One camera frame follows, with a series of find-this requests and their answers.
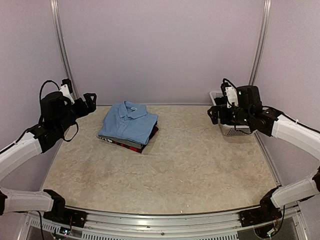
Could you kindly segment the grey button shirt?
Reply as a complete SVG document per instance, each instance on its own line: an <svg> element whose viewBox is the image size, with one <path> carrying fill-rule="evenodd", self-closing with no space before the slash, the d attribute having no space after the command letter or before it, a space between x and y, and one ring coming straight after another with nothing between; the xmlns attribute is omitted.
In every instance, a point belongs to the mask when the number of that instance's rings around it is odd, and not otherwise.
<svg viewBox="0 0 320 240"><path fill-rule="evenodd" d="M145 144L140 144L134 141L130 141L127 139L119 139L119 138L115 138L115 137L107 137L107 136L102 136L102 135L98 135L97 136L99 139L107 141L109 143L113 143L113 144L124 144L126 146L129 147L134 147L134 148L138 148L138 149L142 149L144 148L146 145Z"/></svg>

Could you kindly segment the light blue long sleeve shirt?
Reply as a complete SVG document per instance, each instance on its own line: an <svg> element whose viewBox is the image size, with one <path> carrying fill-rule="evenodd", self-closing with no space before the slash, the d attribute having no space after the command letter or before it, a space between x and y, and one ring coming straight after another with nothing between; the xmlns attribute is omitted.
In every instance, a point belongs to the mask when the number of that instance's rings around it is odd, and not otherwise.
<svg viewBox="0 0 320 240"><path fill-rule="evenodd" d="M158 118L145 105L123 101L112 105L98 135L146 145Z"/></svg>

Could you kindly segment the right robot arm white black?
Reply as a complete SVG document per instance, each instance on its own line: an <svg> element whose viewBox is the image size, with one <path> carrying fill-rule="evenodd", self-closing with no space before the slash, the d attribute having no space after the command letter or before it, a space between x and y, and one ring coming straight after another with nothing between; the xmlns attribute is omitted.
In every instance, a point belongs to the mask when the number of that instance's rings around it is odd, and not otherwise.
<svg viewBox="0 0 320 240"><path fill-rule="evenodd" d="M257 86L234 87L223 83L222 103L213 105L207 114L212 124L233 127L247 126L268 137L288 142L316 159L320 158L320 132L286 115L274 107L262 104ZM266 222L276 210L292 202L308 199L320 193L320 173L295 183L272 189L261 200L256 218Z"/></svg>

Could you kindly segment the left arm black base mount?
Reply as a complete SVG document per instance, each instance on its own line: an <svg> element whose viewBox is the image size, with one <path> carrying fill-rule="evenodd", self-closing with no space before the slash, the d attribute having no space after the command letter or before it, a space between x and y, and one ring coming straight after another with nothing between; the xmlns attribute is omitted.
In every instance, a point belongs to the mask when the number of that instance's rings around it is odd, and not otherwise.
<svg viewBox="0 0 320 240"><path fill-rule="evenodd" d="M46 220L68 225L70 227L83 228L86 223L87 215L88 213L85 211L65 208L62 212L44 212L43 217Z"/></svg>

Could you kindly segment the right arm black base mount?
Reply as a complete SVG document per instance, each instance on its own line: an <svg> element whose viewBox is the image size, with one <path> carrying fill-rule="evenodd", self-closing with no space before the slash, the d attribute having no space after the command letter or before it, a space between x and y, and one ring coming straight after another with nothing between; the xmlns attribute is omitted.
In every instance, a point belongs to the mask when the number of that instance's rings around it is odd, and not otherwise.
<svg viewBox="0 0 320 240"><path fill-rule="evenodd" d="M281 219L282 212L279 209L272 210L271 212L263 212L261 207L243 210L239 212L241 226L249 227Z"/></svg>

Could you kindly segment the red black plaid shirt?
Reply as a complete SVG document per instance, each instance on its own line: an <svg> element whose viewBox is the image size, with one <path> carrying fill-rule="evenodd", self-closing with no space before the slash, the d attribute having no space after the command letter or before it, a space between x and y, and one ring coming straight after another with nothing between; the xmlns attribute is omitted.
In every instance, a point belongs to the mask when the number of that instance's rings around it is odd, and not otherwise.
<svg viewBox="0 0 320 240"><path fill-rule="evenodd" d="M100 140L103 140L109 144L114 144L114 145L129 149L131 151L134 151L134 152L137 152L140 154L143 152L143 150L147 146L147 144L140 144L140 143L136 143L136 142L133 142L130 140L119 139L119 138L115 138L115 137L106 137L106 136L101 136L101 135L98 135L97 137Z"/></svg>

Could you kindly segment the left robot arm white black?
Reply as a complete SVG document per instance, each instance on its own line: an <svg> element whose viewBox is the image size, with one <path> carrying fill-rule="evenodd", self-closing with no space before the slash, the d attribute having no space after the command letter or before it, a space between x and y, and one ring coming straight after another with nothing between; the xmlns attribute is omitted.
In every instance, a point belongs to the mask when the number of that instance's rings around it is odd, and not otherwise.
<svg viewBox="0 0 320 240"><path fill-rule="evenodd" d="M0 178L4 179L15 169L35 156L51 149L65 139L69 127L77 126L77 119L96 110L97 95L86 93L83 98L71 100L61 91L47 94L40 101L41 121L28 128L15 142L0 151ZM21 191L0 189L0 213L41 211L50 212L63 223L70 218L65 200L52 190Z"/></svg>

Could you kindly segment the white plastic laundry basket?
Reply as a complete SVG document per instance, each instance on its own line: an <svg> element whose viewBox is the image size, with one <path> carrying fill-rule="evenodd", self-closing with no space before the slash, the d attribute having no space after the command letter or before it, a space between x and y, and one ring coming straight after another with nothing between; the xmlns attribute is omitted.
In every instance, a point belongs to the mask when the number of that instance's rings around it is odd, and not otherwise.
<svg viewBox="0 0 320 240"><path fill-rule="evenodd" d="M224 97L223 93L220 90L213 90L209 92L209 96L212 101L212 105L216 106L214 102L214 98L217 97ZM220 123L220 119L218 120L217 124L224 136L246 136L252 135L253 132L250 130L248 126L245 125L224 125Z"/></svg>

